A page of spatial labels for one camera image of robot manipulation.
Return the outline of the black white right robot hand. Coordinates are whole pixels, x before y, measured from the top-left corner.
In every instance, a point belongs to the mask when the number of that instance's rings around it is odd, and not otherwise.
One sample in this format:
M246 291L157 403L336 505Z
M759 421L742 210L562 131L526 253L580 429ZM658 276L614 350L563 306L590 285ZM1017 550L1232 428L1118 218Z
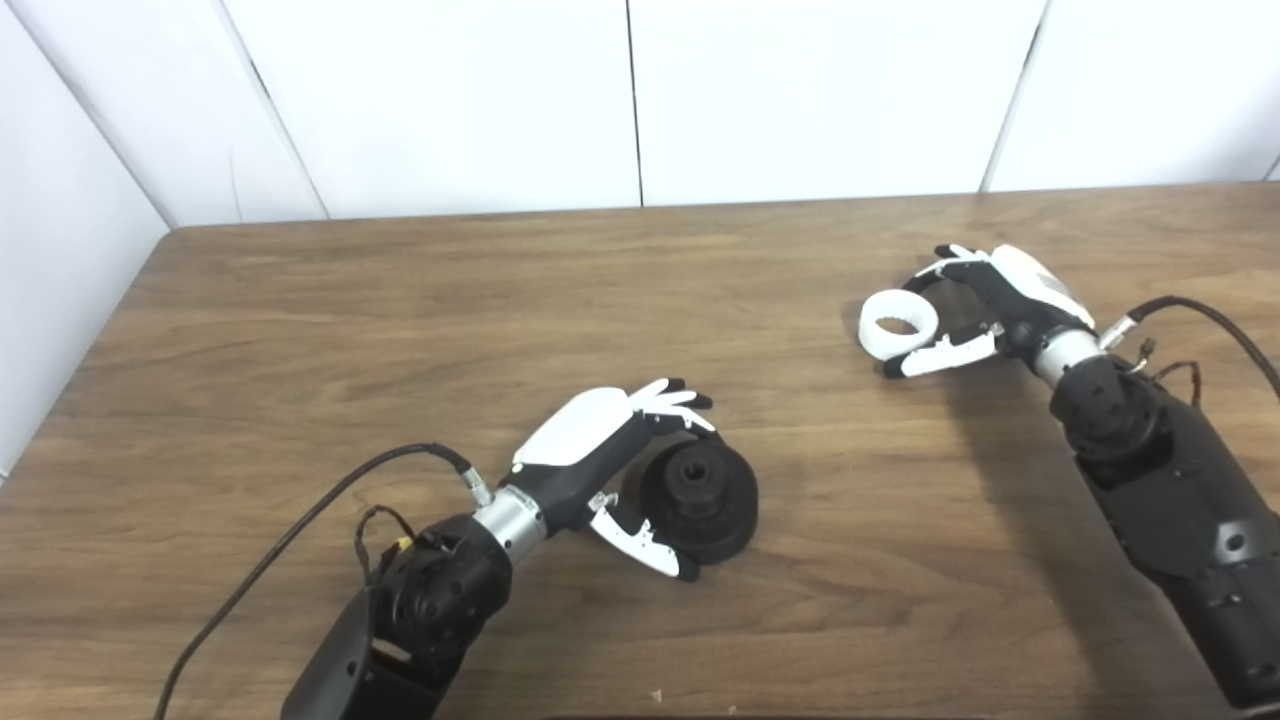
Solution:
M1033 256L1011 245L991 252L943 245L937 260L902 290L916 296L942 281L973 291L989 318L882 363L888 379L966 366L989 357L1016 359L1050 388L1076 365L1101 357L1089 311Z

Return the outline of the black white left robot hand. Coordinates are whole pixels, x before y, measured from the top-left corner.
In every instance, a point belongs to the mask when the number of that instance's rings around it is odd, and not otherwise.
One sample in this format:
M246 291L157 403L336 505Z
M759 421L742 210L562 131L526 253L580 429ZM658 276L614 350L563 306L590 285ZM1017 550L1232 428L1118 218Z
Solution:
M474 519L513 565L563 530L589 528L660 575L692 583L698 564L605 486L658 437L718 439L700 414L710 405L678 378L659 378L634 392L596 387L575 395L515 451L509 471Z

